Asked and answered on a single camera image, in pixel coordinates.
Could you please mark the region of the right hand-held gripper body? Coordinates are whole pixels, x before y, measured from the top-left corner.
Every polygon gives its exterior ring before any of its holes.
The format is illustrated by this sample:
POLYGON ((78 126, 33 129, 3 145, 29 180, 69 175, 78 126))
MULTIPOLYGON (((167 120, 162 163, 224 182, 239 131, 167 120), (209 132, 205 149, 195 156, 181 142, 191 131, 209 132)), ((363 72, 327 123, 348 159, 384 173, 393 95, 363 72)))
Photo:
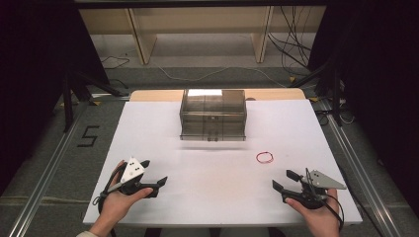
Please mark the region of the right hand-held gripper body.
POLYGON ((292 198, 300 202, 305 208, 308 209, 317 209, 322 207, 323 203, 327 200, 327 190, 347 189, 344 184, 317 170, 307 172, 305 176, 301 175, 301 180, 299 182, 301 183, 302 187, 300 193, 284 189, 281 195, 283 200, 292 198))

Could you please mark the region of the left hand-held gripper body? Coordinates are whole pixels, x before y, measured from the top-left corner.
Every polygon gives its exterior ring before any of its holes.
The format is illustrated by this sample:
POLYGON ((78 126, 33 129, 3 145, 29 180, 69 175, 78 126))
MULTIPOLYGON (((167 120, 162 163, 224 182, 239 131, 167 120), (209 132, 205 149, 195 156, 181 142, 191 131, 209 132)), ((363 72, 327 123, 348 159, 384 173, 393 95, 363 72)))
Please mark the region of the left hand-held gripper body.
POLYGON ((124 168, 124 172, 119 176, 119 191, 125 195, 133 195, 141 189, 146 188, 146 184, 143 184, 140 180, 145 172, 140 162, 131 157, 124 168))

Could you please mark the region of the red rubber band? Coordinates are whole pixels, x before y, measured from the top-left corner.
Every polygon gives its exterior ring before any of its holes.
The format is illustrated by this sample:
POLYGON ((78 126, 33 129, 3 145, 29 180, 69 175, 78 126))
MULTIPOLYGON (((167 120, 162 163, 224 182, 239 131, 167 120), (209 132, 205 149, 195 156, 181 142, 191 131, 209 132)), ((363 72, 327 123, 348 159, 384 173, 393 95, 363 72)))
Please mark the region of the red rubber band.
POLYGON ((256 155, 256 160, 260 164, 269 164, 274 161, 274 155, 269 151, 263 151, 256 155))

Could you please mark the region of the smoky transparent drawer box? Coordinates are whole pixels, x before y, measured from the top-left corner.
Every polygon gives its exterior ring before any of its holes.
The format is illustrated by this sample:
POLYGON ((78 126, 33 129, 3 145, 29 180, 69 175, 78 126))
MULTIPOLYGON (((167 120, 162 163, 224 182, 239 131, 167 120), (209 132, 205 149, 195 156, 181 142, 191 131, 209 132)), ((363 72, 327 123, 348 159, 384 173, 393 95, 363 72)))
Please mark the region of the smoky transparent drawer box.
POLYGON ((245 92, 230 89, 187 89, 179 112, 181 140, 244 141, 245 92))

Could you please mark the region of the person's right hand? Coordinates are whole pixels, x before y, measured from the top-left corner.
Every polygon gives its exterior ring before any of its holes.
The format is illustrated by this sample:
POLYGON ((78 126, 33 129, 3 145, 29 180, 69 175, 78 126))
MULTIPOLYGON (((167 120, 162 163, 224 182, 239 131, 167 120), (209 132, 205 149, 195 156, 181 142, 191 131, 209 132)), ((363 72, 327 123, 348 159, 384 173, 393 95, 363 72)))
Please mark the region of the person's right hand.
POLYGON ((314 237, 340 237, 340 222, 326 206, 318 209, 307 209, 300 202, 290 197, 286 204, 297 211, 314 237))

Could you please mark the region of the person's left hand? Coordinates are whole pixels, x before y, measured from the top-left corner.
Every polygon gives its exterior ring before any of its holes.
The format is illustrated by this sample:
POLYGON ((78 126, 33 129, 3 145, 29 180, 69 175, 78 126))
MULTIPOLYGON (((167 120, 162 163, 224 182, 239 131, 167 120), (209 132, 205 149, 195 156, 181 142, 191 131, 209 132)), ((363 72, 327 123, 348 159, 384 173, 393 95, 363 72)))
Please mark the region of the person's left hand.
POLYGON ((145 188, 130 196, 120 192, 110 193, 104 201, 103 209, 96 222, 108 222, 113 229, 126 216, 134 203, 147 197, 151 192, 151 188, 145 188))

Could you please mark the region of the black metal stand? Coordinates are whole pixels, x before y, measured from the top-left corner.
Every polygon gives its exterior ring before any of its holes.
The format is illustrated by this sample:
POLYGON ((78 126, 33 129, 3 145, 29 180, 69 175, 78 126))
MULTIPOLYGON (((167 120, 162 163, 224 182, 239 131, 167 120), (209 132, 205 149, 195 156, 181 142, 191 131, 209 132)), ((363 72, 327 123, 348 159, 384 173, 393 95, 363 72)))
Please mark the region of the black metal stand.
POLYGON ((74 122, 72 94, 74 94, 80 102, 90 102, 93 98, 91 92, 87 88, 87 85, 93 85, 115 97, 127 96, 127 93, 114 89, 109 84, 100 82, 99 80, 94 79, 93 77, 80 70, 67 70, 64 74, 64 78, 62 79, 62 97, 65 112, 65 132, 70 129, 74 122))
POLYGON ((332 93, 331 115, 339 126, 342 125, 340 119, 340 76, 337 69, 337 61, 329 58, 323 65, 310 72, 302 79, 292 82, 291 88, 299 88, 309 81, 318 78, 315 93, 325 96, 328 92, 332 93))

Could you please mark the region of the dark curtain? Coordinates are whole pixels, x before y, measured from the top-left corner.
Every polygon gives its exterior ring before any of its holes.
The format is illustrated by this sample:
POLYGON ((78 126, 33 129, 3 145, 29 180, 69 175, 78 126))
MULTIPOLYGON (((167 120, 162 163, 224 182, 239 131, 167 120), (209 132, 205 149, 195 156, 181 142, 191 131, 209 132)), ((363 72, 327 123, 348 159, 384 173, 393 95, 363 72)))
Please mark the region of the dark curtain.
POLYGON ((109 82, 74 0, 0 0, 0 195, 73 71, 109 82))
POLYGON ((377 158, 419 216, 419 0, 330 0, 309 68, 356 14, 342 55, 344 94, 377 158))

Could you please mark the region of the light wooden desk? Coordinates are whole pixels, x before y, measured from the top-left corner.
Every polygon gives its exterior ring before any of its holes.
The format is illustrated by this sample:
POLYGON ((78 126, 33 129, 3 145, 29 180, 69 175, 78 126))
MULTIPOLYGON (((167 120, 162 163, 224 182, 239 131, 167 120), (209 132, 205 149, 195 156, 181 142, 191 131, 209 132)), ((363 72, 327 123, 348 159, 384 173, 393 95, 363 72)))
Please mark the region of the light wooden desk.
POLYGON ((264 61, 269 33, 283 33, 295 24, 299 33, 315 33, 324 6, 181 7, 82 10, 91 35, 131 35, 139 62, 146 64, 159 34, 250 35, 258 63, 264 61))

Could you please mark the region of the aluminium floor rail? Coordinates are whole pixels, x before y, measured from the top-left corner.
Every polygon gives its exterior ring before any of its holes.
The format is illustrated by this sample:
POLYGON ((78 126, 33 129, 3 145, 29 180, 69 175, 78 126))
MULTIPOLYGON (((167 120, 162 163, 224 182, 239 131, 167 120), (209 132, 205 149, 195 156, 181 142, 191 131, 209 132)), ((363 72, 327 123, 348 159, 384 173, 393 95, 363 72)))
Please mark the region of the aluminium floor rail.
POLYGON ((363 167, 360 157, 356 153, 353 143, 345 133, 344 127, 339 126, 332 115, 327 116, 331 129, 343 150, 346 160, 354 173, 363 194, 377 219, 379 230, 384 237, 401 237, 401 232, 394 221, 389 209, 374 186, 368 170, 363 167))
POLYGON ((16 217, 7 237, 24 237, 31 222, 42 202, 42 198, 47 191, 49 184, 56 173, 56 170, 68 148, 70 140, 77 129, 80 118, 88 108, 88 103, 80 103, 75 109, 73 124, 63 132, 59 138, 59 142, 54 147, 53 153, 48 157, 48 162, 42 170, 42 174, 30 194, 27 197, 9 197, 9 203, 20 205, 22 208, 16 217))

